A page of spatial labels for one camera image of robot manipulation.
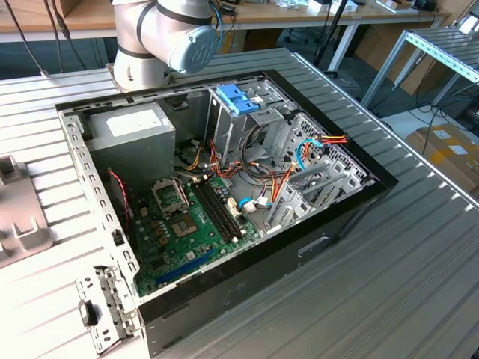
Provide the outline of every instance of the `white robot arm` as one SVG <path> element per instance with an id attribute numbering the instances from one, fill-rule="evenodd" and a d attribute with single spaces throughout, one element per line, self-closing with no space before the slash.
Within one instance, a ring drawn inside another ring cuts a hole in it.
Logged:
<path id="1" fill-rule="evenodd" d="M 216 52 L 208 0 L 113 0 L 112 4 L 118 36 L 114 76 L 125 90 L 164 84 L 167 67 L 195 73 Z"/>

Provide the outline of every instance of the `red cable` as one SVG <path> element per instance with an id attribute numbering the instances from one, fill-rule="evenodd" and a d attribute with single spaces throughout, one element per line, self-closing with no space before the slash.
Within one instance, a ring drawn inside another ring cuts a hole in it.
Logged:
<path id="1" fill-rule="evenodd" d="M 125 213 L 126 213 L 126 233 L 128 233 L 128 229 L 129 229 L 129 213 L 128 213 L 128 207 L 129 207 L 129 204 L 128 204 L 128 200 L 126 199 L 126 190 L 125 190 L 125 186 L 123 185 L 123 181 L 120 179 L 120 177 L 115 173 L 113 172 L 112 170 L 107 170 L 107 172 L 109 174 L 111 174 L 118 182 L 118 185 L 120 186 L 121 188 L 121 192 L 123 193 L 123 201 L 125 203 Z"/>

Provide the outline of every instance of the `aluminum table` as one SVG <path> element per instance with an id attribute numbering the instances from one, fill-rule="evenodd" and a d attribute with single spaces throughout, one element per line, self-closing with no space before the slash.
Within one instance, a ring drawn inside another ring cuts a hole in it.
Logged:
<path id="1" fill-rule="evenodd" d="M 468 358 L 479 343 L 479 205 L 286 49 L 217 56 L 178 80 L 271 68 L 400 183 L 345 240 L 159 357 Z M 74 280 L 109 256 L 53 105 L 113 93 L 105 70 L 0 82 L 0 153 L 26 162 L 55 239 L 0 269 L 3 358 L 96 357 Z M 106 357 L 147 358 L 146 345 Z"/>
<path id="2" fill-rule="evenodd" d="M 423 30 L 405 30 L 386 58 L 369 90 L 364 95 L 361 104 L 368 107 L 376 95 L 385 77 L 406 43 L 411 43 L 417 49 L 408 60 L 403 70 L 395 80 L 399 84 L 413 69 L 419 55 L 424 52 L 451 68 L 456 74 L 434 99 L 436 105 L 449 91 L 456 80 L 463 76 L 471 82 L 479 82 L 479 40 L 470 35 L 464 35 L 455 28 L 427 28 Z"/>

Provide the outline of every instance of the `motherboard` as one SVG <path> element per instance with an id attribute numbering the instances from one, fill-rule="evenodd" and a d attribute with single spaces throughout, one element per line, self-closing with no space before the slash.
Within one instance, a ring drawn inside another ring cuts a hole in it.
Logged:
<path id="1" fill-rule="evenodd" d="M 152 190 L 129 203 L 129 241 L 140 264 L 135 276 L 140 296 L 259 238 L 217 176 L 186 184 L 168 179 Z"/>

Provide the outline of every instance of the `label on power supply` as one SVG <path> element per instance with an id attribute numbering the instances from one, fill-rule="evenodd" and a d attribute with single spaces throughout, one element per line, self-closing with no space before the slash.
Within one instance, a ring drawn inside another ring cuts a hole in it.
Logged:
<path id="1" fill-rule="evenodd" d="M 124 114 L 117 117 L 110 117 L 106 124 L 110 128 L 112 135 L 115 137 L 128 135 L 144 129 L 152 129 L 153 127 L 163 126 L 162 121 L 158 118 L 153 110 L 145 110 L 134 114 Z"/>

